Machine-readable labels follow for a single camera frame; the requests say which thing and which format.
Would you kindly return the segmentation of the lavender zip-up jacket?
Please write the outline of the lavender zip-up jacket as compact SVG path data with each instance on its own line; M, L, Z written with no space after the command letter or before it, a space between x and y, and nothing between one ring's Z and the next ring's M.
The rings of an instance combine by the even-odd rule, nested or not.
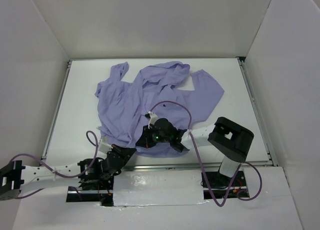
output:
M147 66L132 83L122 81L128 71L127 62L112 66L95 92L100 134L120 147L135 147L151 109L174 127L186 129L206 121L225 92L206 71L190 73L190 65L179 61Z

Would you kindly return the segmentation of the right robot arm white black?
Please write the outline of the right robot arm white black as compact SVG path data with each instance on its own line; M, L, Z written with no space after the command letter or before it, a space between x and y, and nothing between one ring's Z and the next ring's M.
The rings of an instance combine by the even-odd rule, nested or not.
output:
M153 116L152 112L145 116L148 124L143 126L137 146L153 148L158 143L167 143L182 153L212 145L224 155L217 174L218 182L223 186L235 180L237 168L246 161L254 138L252 131L225 117L219 117L209 126L189 130L177 129L166 118Z

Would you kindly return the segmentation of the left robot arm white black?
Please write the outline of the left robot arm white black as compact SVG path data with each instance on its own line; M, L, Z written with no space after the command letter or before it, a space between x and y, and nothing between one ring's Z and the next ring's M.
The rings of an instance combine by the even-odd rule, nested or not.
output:
M22 192L62 186L91 190L99 182L119 175L135 152L135 148L111 145L104 159L94 155L93 159L56 167L44 163L25 166L21 160L12 160L0 170L0 200L19 199Z

